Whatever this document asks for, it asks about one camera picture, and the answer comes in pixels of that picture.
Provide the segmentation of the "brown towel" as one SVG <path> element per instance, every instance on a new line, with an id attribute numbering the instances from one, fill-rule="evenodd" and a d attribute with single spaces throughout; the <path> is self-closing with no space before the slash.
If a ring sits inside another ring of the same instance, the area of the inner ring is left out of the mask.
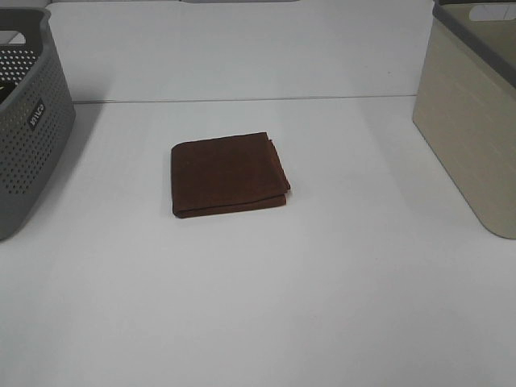
<path id="1" fill-rule="evenodd" d="M 173 214 L 178 218 L 283 206 L 290 190 L 265 132 L 177 144 L 170 165 Z"/>

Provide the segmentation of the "grey perforated plastic basket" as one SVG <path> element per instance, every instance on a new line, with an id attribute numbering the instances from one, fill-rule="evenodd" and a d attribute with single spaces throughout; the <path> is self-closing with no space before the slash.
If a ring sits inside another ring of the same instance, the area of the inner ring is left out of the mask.
<path id="1" fill-rule="evenodd" d="M 14 235 L 44 191 L 73 129 L 76 111 L 44 8 L 3 7 L 1 46 L 1 238 Z"/>

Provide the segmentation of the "beige plastic basket grey rim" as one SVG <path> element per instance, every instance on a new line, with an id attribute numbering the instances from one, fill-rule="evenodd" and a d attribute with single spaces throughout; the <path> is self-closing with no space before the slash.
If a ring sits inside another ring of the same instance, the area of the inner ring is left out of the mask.
<path id="1" fill-rule="evenodd" d="M 515 3 L 436 1 L 412 119 L 482 226 L 515 237 Z"/>

